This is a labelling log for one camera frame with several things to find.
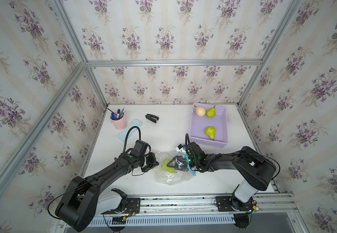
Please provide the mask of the green pear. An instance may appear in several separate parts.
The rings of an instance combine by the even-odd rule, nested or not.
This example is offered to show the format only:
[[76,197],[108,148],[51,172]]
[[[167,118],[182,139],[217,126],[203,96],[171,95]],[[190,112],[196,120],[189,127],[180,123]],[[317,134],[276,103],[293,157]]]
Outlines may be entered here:
[[165,172],[171,173],[171,174],[175,173],[175,169],[169,167],[168,163],[170,163],[170,160],[168,160],[168,159],[163,161],[163,163],[161,165],[162,170],[165,171]]
[[207,111],[206,111],[206,116],[208,117],[208,118],[213,118],[213,117],[215,117],[217,115],[217,112],[216,112],[216,108],[215,107],[212,107],[212,108],[210,108],[210,109],[208,109]]
[[205,130],[205,134],[211,139],[214,140],[216,136],[216,129],[214,127],[208,127]]

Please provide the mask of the clear zip-top plastic bag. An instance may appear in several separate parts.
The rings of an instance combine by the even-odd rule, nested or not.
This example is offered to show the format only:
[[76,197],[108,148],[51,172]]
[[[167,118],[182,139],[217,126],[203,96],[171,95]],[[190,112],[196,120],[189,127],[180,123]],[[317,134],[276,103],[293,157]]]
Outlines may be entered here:
[[189,158],[186,154],[171,151],[153,151],[159,163],[153,169],[155,181],[161,184],[176,185],[191,180],[196,172],[189,167]]

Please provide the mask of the yellow pear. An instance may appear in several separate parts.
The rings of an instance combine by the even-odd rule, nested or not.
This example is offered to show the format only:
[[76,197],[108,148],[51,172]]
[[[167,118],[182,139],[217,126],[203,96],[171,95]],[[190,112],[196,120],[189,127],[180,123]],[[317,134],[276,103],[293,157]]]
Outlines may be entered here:
[[195,113],[198,117],[203,117],[206,115],[206,110],[204,107],[196,107]]

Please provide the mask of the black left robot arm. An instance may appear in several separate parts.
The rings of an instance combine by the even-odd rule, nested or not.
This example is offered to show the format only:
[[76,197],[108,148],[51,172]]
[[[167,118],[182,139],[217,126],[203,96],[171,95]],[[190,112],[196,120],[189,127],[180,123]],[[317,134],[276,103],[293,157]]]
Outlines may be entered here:
[[88,177],[73,178],[66,191],[49,203],[48,207],[61,199],[55,213],[47,209],[48,214],[81,232],[97,215],[99,196],[107,187],[136,168],[141,168],[145,174],[158,165],[151,146],[141,140],[140,128],[133,126],[127,132],[123,151],[114,163]]

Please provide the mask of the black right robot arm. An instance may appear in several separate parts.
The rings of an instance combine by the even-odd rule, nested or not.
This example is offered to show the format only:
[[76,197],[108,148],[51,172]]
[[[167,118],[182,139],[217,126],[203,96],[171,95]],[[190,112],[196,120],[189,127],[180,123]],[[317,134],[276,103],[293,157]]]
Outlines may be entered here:
[[252,148],[244,146],[241,150],[232,153],[205,153],[199,144],[191,141],[185,135],[185,145],[180,145],[179,152],[172,159],[164,161],[164,171],[176,172],[214,172],[218,170],[237,170],[243,181],[235,188],[229,197],[216,197],[214,205],[220,212],[241,211],[245,214],[253,213],[257,202],[253,196],[259,191],[266,191],[270,182],[275,179],[281,170],[280,164],[261,155]]

